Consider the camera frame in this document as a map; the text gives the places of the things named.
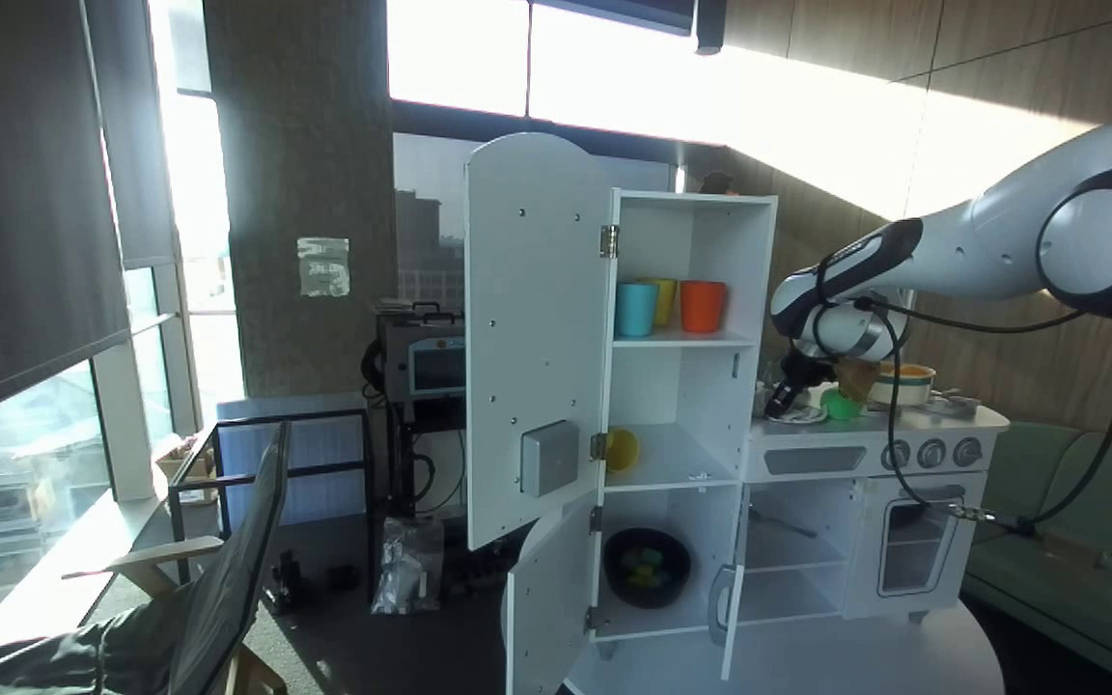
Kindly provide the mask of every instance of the chair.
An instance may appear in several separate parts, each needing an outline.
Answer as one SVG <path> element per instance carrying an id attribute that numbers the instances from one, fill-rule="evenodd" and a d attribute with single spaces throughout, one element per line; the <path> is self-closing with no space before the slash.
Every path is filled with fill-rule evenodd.
<path id="1" fill-rule="evenodd" d="M 209 695 L 281 690 L 286 683 L 248 643 L 262 594 L 262 563 L 286 497 L 286 426 L 255 469 L 248 518 L 236 538 L 183 539 L 131 553 L 100 571 L 136 580 L 152 603 L 62 637 L 0 647 L 0 690 L 119 690 L 119 695 Z M 172 581 L 164 561 L 214 553 L 195 581 Z"/>

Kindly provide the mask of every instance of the white robot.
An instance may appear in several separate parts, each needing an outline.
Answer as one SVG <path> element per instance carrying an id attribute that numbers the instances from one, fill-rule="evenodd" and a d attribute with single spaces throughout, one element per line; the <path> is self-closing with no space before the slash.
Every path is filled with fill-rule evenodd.
<path id="1" fill-rule="evenodd" d="M 895 220 L 787 275 L 771 325 L 791 338 L 769 417 L 835 358 L 889 358 L 912 294 L 1021 297 L 1051 289 L 1080 314 L 1112 315 L 1112 122 L 1021 164 L 953 208 Z"/>

